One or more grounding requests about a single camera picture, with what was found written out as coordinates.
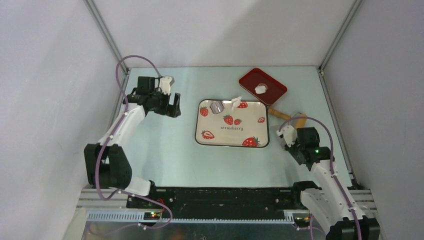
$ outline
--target strawberry tray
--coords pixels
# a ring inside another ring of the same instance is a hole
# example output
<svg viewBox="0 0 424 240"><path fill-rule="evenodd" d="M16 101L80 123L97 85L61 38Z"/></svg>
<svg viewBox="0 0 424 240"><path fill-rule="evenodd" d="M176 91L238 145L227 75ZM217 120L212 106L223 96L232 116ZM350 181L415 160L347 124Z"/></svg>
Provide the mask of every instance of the strawberry tray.
<svg viewBox="0 0 424 240"><path fill-rule="evenodd" d="M264 148L270 142L267 106L259 101L242 101L232 110L229 100L222 100L225 109L213 114L209 106L215 102L200 102L197 111L195 140L201 145Z"/></svg>

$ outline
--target light blue tabletop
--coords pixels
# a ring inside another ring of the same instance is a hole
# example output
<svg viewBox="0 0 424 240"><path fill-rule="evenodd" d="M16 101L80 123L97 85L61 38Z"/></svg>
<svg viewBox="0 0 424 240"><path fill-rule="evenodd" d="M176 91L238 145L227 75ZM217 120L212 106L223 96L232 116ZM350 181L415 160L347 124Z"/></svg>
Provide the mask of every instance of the light blue tabletop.
<svg viewBox="0 0 424 240"><path fill-rule="evenodd" d="M180 93L181 116L177 118L150 112L138 126L132 141L124 149L127 158L139 159L133 174L153 180L161 187L291 187L294 182L314 180L305 165L299 166L277 140L275 127L283 120L269 116L269 145L264 148L206 146L195 141L199 102L242 96L256 98L239 86L239 79L252 67L171 67L159 68L173 76L172 93ZM322 121L334 139L334 156L339 178L351 186L336 130L313 66L267 66L264 72L284 84L288 91L272 107L291 114L303 112ZM152 68L132 68L126 93L137 86L138 76L156 77ZM324 129L316 127L321 146L330 147Z"/></svg>

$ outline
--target strawberry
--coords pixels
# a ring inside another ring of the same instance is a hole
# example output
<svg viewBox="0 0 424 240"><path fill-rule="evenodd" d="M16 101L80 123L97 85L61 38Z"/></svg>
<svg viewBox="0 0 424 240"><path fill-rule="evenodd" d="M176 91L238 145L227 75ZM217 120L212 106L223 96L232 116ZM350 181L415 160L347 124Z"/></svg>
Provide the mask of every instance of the strawberry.
<svg viewBox="0 0 424 240"><path fill-rule="evenodd" d="M209 110L208 110L208 108L207 108L206 106L201 106L201 107L200 107L200 114L201 114L203 117L206 117L206 116L209 114Z"/></svg>
<svg viewBox="0 0 424 240"><path fill-rule="evenodd" d="M224 116L224 122L228 125L233 125L233 117L230 115L225 115Z"/></svg>
<svg viewBox="0 0 424 240"><path fill-rule="evenodd" d="M245 101L242 101L241 103L240 103L240 105L238 105L238 107L237 108L239 108L239 109L245 109L245 108L247 108L248 107L248 103L247 102L245 102Z"/></svg>
<svg viewBox="0 0 424 240"><path fill-rule="evenodd" d="M212 132L210 132L210 131L202 131L201 132L201 136L204 138L204 139L214 139L215 138L215 136L212 134Z"/></svg>
<svg viewBox="0 0 424 240"><path fill-rule="evenodd" d="M241 145L245 146L245 147L257 147L260 144L259 144L258 138L253 136L253 137L249 137L248 139L244 140Z"/></svg>

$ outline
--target silver cylinder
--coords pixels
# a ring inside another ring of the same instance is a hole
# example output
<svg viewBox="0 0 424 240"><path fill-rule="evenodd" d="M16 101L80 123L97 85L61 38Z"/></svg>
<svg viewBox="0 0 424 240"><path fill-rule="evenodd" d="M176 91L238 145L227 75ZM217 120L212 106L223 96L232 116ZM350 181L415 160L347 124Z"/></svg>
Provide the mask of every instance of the silver cylinder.
<svg viewBox="0 0 424 240"><path fill-rule="evenodd" d="M219 114L224 111L225 107L222 101L214 101L209 105L213 114Z"/></svg>

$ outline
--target wooden handle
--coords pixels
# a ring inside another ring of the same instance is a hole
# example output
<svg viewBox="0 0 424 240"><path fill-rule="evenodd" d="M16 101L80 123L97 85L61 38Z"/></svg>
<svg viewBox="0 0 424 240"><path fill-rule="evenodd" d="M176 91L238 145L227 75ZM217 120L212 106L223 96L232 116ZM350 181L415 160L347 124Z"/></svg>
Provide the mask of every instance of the wooden handle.
<svg viewBox="0 0 424 240"><path fill-rule="evenodd" d="M285 113L279 112L279 111L277 111L277 110L275 110L273 108L268 108L268 113L271 114L271 115L273 115L273 116L276 116L277 118L281 118L281 119L284 119L284 120L289 120L289 119L292 118L290 115L287 115Z"/></svg>
<svg viewBox="0 0 424 240"><path fill-rule="evenodd" d="M306 114L301 113L299 117L306 117ZM296 121L296 125L294 125L294 129L303 128L306 123L306 118L301 118Z"/></svg>

